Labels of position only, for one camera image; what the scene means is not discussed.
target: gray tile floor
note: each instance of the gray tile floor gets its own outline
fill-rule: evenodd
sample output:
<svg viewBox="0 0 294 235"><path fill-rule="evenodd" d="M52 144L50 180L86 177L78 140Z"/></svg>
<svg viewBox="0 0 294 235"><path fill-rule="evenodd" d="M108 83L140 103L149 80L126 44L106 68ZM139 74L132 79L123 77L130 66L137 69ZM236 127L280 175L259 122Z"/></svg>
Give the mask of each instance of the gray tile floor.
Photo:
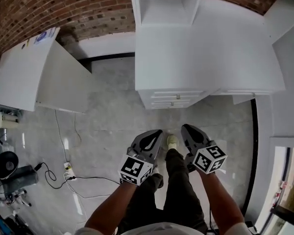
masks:
<svg viewBox="0 0 294 235"><path fill-rule="evenodd" d="M134 58L121 58L92 63L93 92L89 95L86 114L56 111L66 157L78 176L101 176L119 181L117 168L133 139L150 129L163 129L180 138L179 151L186 155L180 127L189 123L200 127L211 139L226 141L228 159L218 172L228 192L241 206L244 203L252 160L252 114L250 102L233 105L230 96L210 96L187 109L145 110L134 90ZM25 145L22 143L24 133ZM57 176L55 187L64 181L63 145L55 111L37 108L24 112L21 126L7 133L15 146L20 165L46 162ZM32 207L23 206L20 215L37 234L74 233L84 225L86 216L77 213L73 194L67 185L52 189L45 180L45 167L39 183L27 188ZM159 166L165 185L156 192L156 205L162 208L166 198L168 175L164 162ZM209 219L209 203L196 172L191 183ZM117 185L104 179L78 179L70 185L82 196L111 194ZM87 217L106 197L82 199Z"/></svg>

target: white shirt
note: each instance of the white shirt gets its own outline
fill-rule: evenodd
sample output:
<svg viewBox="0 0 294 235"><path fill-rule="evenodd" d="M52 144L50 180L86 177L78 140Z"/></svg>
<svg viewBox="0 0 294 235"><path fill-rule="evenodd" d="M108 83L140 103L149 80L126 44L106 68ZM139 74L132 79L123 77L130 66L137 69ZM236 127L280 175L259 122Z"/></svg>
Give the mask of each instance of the white shirt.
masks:
<svg viewBox="0 0 294 235"><path fill-rule="evenodd" d="M238 223L232 226L225 235L250 235L245 223ZM75 235L102 235L101 232L91 228L81 228ZM173 223L156 223L142 226L123 233L122 235L203 235L201 232L182 225Z"/></svg>

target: foot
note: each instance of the foot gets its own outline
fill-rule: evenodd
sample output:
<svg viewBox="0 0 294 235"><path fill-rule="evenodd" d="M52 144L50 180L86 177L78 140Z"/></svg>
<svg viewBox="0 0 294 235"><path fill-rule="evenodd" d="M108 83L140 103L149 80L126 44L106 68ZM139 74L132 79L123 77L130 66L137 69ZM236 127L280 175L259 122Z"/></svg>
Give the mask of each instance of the foot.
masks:
<svg viewBox="0 0 294 235"><path fill-rule="evenodd" d="M157 173L160 174L159 169L158 169L158 165L155 164L155 165L153 166L151 176L152 176L153 174L157 174Z"/></svg>
<svg viewBox="0 0 294 235"><path fill-rule="evenodd" d="M178 138L177 138L177 136L175 136L173 134L168 135L167 145L168 145L168 150L170 150L170 149L177 150L177 147L178 147Z"/></svg>

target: shelf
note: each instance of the shelf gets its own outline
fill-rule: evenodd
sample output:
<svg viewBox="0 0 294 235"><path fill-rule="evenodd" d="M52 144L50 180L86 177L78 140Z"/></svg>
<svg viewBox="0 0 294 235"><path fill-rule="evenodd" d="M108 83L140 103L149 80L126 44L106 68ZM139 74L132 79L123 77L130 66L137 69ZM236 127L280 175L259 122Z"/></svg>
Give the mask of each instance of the shelf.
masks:
<svg viewBox="0 0 294 235"><path fill-rule="evenodd" d="M142 24L172 26L190 24L181 1L142 0L140 6Z"/></svg>

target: dark pants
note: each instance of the dark pants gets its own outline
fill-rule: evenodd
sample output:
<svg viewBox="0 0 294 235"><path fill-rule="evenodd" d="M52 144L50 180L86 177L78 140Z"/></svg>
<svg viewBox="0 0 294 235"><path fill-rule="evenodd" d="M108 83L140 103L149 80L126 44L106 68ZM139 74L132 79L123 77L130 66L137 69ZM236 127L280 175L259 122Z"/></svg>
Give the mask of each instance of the dark pants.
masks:
<svg viewBox="0 0 294 235"><path fill-rule="evenodd" d="M118 234L159 222L171 222L191 227L206 234L204 214L193 187L183 156L170 149L166 156L169 186L166 202L162 210L156 208L154 193L163 183L160 174L149 176L137 187L124 218L118 226Z"/></svg>

